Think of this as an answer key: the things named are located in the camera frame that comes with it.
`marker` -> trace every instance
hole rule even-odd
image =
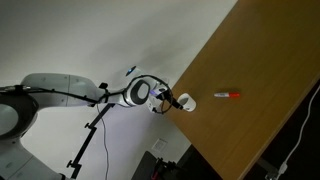
[[[238,92],[223,92],[223,93],[214,93],[214,97],[230,97],[236,98],[239,97],[240,93]]]

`black cable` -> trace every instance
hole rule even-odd
[[[161,104],[161,112],[163,112],[163,107],[164,107],[164,101],[163,101],[162,104]]]
[[[99,109],[99,105],[97,104],[97,110],[98,110],[98,113],[100,114],[100,109]],[[108,148],[107,148],[107,144],[106,144],[106,124],[104,122],[104,119],[101,118],[102,120],[102,123],[103,123],[103,143],[104,143],[104,149],[106,150],[106,154],[107,154],[107,170],[106,170],[106,176],[105,176],[105,180],[108,179],[108,172],[109,172],[109,151],[108,151]]]
[[[54,89],[53,90],[48,90],[48,89],[43,89],[43,88],[37,88],[37,89],[35,89],[33,91],[32,90],[31,91],[27,91],[27,93],[56,93],[56,94],[63,94],[63,95],[66,95],[66,96],[70,96],[70,97],[74,97],[74,98],[77,98],[77,99],[81,99],[83,101],[87,101],[87,102],[90,102],[90,103],[93,103],[93,104],[99,103],[99,101],[87,98],[86,96],[79,96],[79,95],[65,93],[65,92],[61,92],[61,91],[55,91]]]

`wooden table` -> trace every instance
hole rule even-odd
[[[223,179],[242,179],[319,73],[319,0],[239,0],[173,89],[196,110],[168,117]]]

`black object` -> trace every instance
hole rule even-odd
[[[148,83],[146,83],[144,80],[139,80],[133,87],[132,87],[132,90],[130,92],[130,97],[132,99],[132,101],[137,104],[137,105],[141,105],[141,104],[144,104],[148,97],[149,97],[149,94],[147,94],[144,98],[140,98],[139,95],[138,95],[138,91],[140,89],[140,87],[145,84],[148,86],[148,92],[150,91],[150,86]]]
[[[157,99],[160,99],[162,101],[167,100],[169,103],[172,104],[173,107],[175,107],[177,109],[183,109],[183,106],[181,104],[179,104],[178,101],[174,97],[171,97],[170,92],[168,90],[161,91],[161,92],[163,92],[163,93],[156,96]]]
[[[115,104],[107,104],[106,107],[103,108],[103,110],[98,114],[98,116],[93,120],[93,122],[90,125],[89,125],[89,123],[85,125],[85,128],[89,128],[91,131],[90,131],[89,135],[87,136],[85,142],[83,143],[81,149],[79,150],[76,158],[73,161],[70,160],[69,163],[67,164],[67,168],[69,168],[70,166],[72,168],[74,168],[74,171],[73,171],[73,173],[71,175],[71,178],[76,179],[78,174],[79,174],[79,172],[80,172],[80,169],[81,169],[82,165],[79,164],[79,162],[80,162],[80,159],[82,158],[84,152],[86,151],[86,149],[87,149],[92,137],[94,136],[94,134],[95,134],[95,132],[97,130],[97,128],[95,127],[96,124],[102,119],[104,114],[110,108],[112,108],[114,105]]]
[[[60,173],[60,175],[61,175],[61,180],[66,180],[66,176],[64,174]]]
[[[209,165],[193,145],[188,148],[177,165],[185,170],[177,172],[176,176],[178,179],[222,180],[219,174]]]
[[[146,151],[131,180],[150,180],[156,163],[157,158]]]
[[[174,170],[181,170],[181,168],[174,162],[163,162],[162,158],[157,159],[146,151],[131,180],[180,180],[177,179]]]
[[[108,84],[107,83],[101,83],[99,88],[100,89],[107,89],[108,88]]]
[[[156,166],[151,175],[151,180],[179,180],[175,176],[174,170],[184,171],[175,162],[164,162],[162,158],[157,159]]]

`black stand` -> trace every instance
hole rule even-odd
[[[93,120],[93,122],[91,124],[87,123],[85,125],[85,128],[89,128],[91,131],[89,133],[89,135],[87,136],[87,139],[85,140],[85,142],[83,143],[81,149],[79,150],[76,158],[72,161],[70,160],[68,165],[67,165],[67,168],[69,168],[70,166],[72,168],[74,168],[74,171],[72,173],[72,176],[71,178],[73,179],[76,179],[79,172],[80,172],[80,169],[82,167],[81,164],[79,164],[80,162],[80,159],[82,158],[83,156],[83,153],[86,151],[94,133],[96,132],[97,128],[95,127],[96,124],[102,119],[102,117],[104,116],[104,114],[114,106],[115,104],[107,104],[105,108],[103,108],[103,110],[98,114],[98,116]]]

